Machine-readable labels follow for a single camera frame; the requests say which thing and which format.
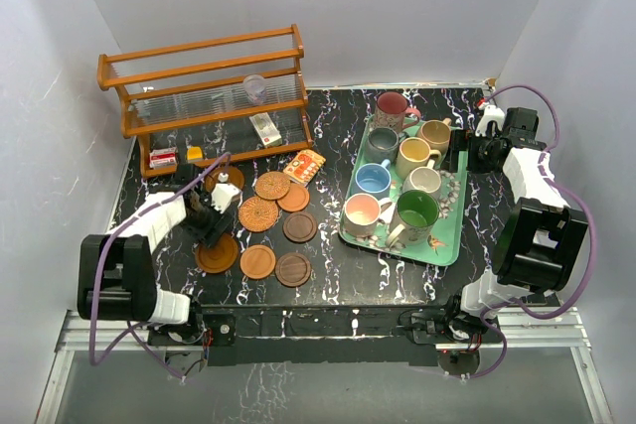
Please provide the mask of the woven rattan coaster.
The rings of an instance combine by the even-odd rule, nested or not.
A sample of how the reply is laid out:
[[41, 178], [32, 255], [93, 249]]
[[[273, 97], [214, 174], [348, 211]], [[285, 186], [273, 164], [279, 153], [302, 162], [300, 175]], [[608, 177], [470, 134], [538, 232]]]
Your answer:
[[254, 185], [255, 193], [267, 201], [277, 201], [287, 195], [290, 179], [281, 172], [267, 172], [258, 177]]
[[244, 201], [238, 209], [238, 220], [251, 232], [264, 232], [270, 229], [278, 219], [276, 202], [264, 200], [258, 196]]

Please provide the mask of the green floral tray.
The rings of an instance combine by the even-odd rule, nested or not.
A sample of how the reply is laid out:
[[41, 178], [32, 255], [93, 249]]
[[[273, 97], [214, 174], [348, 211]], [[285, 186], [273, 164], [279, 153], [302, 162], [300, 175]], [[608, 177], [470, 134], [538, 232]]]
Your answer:
[[[355, 194], [353, 189], [356, 172], [360, 167], [369, 163], [364, 156], [364, 146], [368, 134], [375, 129], [372, 127], [372, 118], [373, 117], [368, 119], [366, 129], [363, 133], [361, 147], [351, 176], [345, 202], [350, 196]], [[417, 125], [406, 128], [403, 131], [407, 134], [406, 138], [417, 137], [416, 132], [424, 122], [425, 121], [420, 121]], [[441, 162], [444, 157], [445, 155], [441, 155], [441, 157], [435, 162], [434, 167], [431, 168], [440, 174], [442, 186], [440, 198], [437, 200], [439, 206], [438, 220], [433, 226], [426, 242], [411, 246], [404, 246], [397, 242], [396, 245], [391, 248], [385, 246], [389, 223], [395, 209], [393, 209], [392, 212], [389, 212], [388, 220], [386, 222], [378, 223], [373, 235], [368, 237], [353, 236], [347, 233], [343, 228], [342, 218], [344, 206], [342, 207], [339, 224], [339, 235], [341, 238], [350, 244], [366, 247], [376, 252], [390, 253], [401, 259], [420, 261], [437, 266], [449, 266], [454, 263], [458, 257], [461, 239], [464, 199], [467, 186], [467, 171], [442, 170]], [[391, 163], [390, 173], [392, 183], [388, 198], [395, 203], [396, 207], [398, 197], [402, 194], [401, 187], [404, 180], [401, 180], [396, 174], [396, 162]]]

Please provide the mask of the orange wooden coaster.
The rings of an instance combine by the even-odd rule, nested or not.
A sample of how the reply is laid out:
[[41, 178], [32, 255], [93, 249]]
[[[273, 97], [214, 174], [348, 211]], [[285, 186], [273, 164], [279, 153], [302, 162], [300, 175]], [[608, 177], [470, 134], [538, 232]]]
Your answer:
[[268, 277], [276, 265], [276, 257], [271, 248], [258, 244], [247, 248], [240, 257], [240, 269], [253, 280]]
[[300, 212], [309, 204], [309, 191], [296, 183], [291, 183], [287, 194], [278, 199], [278, 206], [285, 212]]

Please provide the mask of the wooden shelf rack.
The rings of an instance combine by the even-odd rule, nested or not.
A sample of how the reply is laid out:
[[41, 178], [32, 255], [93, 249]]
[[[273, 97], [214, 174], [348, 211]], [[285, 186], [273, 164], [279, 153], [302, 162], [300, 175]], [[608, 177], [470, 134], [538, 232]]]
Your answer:
[[[184, 162], [189, 146], [201, 147], [210, 165], [224, 152], [234, 162], [288, 154], [313, 146], [309, 97], [301, 70], [304, 47], [297, 25], [250, 34], [99, 56], [96, 79], [114, 90], [121, 106], [120, 130], [137, 141], [140, 174], [170, 175], [175, 166], [151, 169], [154, 149], [174, 147]], [[242, 82], [251, 74], [266, 81], [266, 102], [251, 104]], [[266, 112], [282, 145], [265, 148], [249, 118]]]

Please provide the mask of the orange patterned card pack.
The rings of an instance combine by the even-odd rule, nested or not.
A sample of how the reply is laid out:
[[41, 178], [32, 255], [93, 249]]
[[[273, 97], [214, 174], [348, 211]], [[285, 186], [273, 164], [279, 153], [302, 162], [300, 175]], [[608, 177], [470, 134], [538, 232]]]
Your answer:
[[283, 173], [294, 183], [306, 187], [322, 168], [326, 159], [311, 149], [299, 151]]

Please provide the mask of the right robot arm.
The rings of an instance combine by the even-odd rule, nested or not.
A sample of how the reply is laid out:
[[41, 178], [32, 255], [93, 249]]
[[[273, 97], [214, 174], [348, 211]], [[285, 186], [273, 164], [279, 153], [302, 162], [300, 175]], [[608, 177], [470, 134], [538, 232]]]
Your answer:
[[588, 230], [585, 214], [571, 208], [553, 184], [550, 154], [536, 138], [538, 114], [523, 107], [502, 110], [490, 102], [481, 108], [475, 129], [452, 131], [442, 167], [457, 172], [465, 155], [471, 173], [503, 173], [515, 204], [490, 269], [447, 304], [443, 330], [457, 342], [477, 332], [479, 319], [493, 319], [497, 306], [561, 290]]

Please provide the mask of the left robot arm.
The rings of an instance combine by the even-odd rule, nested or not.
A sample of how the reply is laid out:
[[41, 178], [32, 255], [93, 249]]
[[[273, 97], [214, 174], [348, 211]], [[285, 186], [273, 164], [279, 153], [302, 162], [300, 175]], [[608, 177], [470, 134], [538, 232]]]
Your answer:
[[153, 252], [178, 226], [208, 248], [220, 241], [241, 190], [231, 182], [227, 167], [216, 171], [220, 177], [207, 191], [195, 166], [178, 167], [120, 225], [82, 241], [78, 311], [83, 319], [167, 325], [185, 344], [203, 336], [206, 321], [191, 310], [192, 299], [157, 285]]

